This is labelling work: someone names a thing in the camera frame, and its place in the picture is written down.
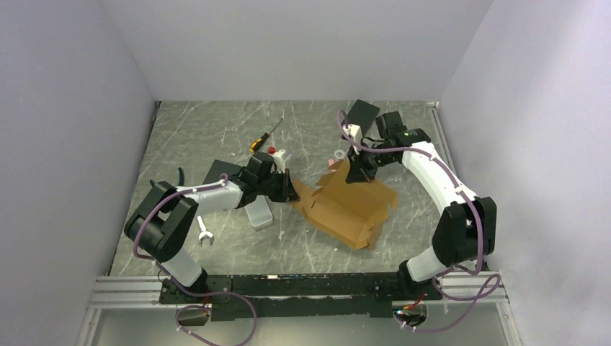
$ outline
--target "gray marble floor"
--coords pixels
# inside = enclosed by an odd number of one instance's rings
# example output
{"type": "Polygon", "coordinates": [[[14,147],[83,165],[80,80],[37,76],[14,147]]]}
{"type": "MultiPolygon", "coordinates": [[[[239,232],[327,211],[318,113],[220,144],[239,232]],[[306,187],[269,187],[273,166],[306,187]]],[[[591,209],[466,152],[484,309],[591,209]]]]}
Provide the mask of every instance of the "gray marble floor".
{"type": "MultiPolygon", "coordinates": [[[[291,175],[314,186],[327,172],[333,152],[349,147],[339,140],[335,116],[352,103],[162,102],[128,215],[148,193],[149,179],[176,184],[177,167],[182,167],[186,185],[198,185],[214,159],[244,165],[249,144],[282,115],[285,119],[267,145],[291,151],[291,175]]],[[[425,102],[372,103],[381,108],[380,114],[398,110],[408,128],[424,129],[441,152],[425,102]]],[[[375,126],[370,133],[377,136],[375,126]]],[[[194,223],[185,246],[210,274],[394,271],[428,247],[439,214],[416,177],[399,164],[380,169],[378,179],[398,193],[399,208],[391,211],[373,250],[351,250],[308,224],[289,205],[277,203],[270,203],[274,223],[261,231],[252,229],[244,209],[208,214],[204,220],[215,234],[214,245],[199,247],[194,223]]],[[[133,257],[132,245],[121,236],[111,275],[155,275],[153,263],[133,257]]]]}

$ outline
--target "cardboard box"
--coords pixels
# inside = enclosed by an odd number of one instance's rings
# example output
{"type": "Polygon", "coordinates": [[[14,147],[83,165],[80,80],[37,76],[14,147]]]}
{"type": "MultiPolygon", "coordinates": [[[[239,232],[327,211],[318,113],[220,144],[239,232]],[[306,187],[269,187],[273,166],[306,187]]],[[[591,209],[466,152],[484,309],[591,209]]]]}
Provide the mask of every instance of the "cardboard box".
{"type": "Polygon", "coordinates": [[[291,203],[305,219],[353,249],[373,249],[388,219],[388,205],[397,210],[397,194],[382,182],[346,184],[350,163],[335,162],[314,191],[299,179],[293,187],[300,200],[291,203]]]}

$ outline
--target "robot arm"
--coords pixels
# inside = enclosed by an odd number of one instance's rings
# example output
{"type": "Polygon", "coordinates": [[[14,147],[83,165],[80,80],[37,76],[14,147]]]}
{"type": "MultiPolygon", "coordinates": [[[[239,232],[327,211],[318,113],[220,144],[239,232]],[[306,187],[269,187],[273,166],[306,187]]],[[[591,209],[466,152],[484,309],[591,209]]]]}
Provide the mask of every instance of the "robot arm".
{"type": "MultiPolygon", "coordinates": [[[[460,195],[461,192],[475,205],[481,218],[483,254],[492,253],[496,233],[494,201],[491,198],[479,198],[454,173],[437,164],[435,160],[439,160],[439,155],[430,137],[422,129],[408,130],[398,112],[386,113],[375,122],[382,139],[374,140],[376,143],[371,148],[409,147],[416,150],[380,153],[359,150],[352,146],[347,154],[350,171],[346,182],[369,182],[375,178],[378,167],[398,162],[414,173],[440,212],[440,221],[433,234],[432,245],[418,256],[399,265],[400,283],[411,286],[433,278],[460,262],[477,258],[475,216],[460,195]]],[[[357,125],[345,125],[344,131],[355,142],[365,146],[362,144],[362,134],[357,125]]]]}
{"type": "Polygon", "coordinates": [[[193,218],[218,210],[242,208],[258,195],[265,195],[273,202],[298,200],[289,170],[285,169],[287,159],[284,151],[273,156],[257,152],[238,174],[212,184],[217,185],[216,188],[207,189],[210,185],[174,187],[168,182],[158,182],[125,224],[125,235],[134,241],[147,216],[162,200],[176,192],[185,192],[161,208],[167,217],[155,215],[151,219],[138,246],[161,263],[189,292],[207,292],[208,274],[183,247],[193,218]]]}

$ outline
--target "white enclosure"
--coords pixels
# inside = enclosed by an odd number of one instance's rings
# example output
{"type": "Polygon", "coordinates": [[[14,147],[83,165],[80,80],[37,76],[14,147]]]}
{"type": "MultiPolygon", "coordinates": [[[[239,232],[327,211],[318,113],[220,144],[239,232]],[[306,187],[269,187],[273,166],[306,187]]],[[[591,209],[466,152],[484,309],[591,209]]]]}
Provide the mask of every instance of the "white enclosure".
{"type": "Polygon", "coordinates": [[[362,98],[440,101],[524,344],[608,345],[610,23],[605,0],[3,1],[0,344],[76,340],[155,99],[362,98]]]}
{"type": "Polygon", "coordinates": [[[156,99],[436,101],[491,0],[104,0],[156,99]]]}
{"type": "Polygon", "coordinates": [[[495,1],[441,99],[526,345],[610,342],[610,61],[610,2],[495,1]]]}

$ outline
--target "white wrench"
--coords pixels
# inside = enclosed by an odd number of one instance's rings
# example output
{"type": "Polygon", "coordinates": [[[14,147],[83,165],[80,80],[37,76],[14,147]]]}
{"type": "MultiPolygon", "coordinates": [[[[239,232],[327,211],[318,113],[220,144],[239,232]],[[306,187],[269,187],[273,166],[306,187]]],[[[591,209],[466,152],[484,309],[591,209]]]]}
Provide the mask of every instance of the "white wrench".
{"type": "Polygon", "coordinates": [[[199,242],[200,246],[203,247],[204,239],[208,238],[210,240],[210,245],[212,245],[214,242],[214,234],[208,231],[201,216],[197,217],[197,223],[200,225],[200,234],[197,236],[197,242],[199,242]]]}

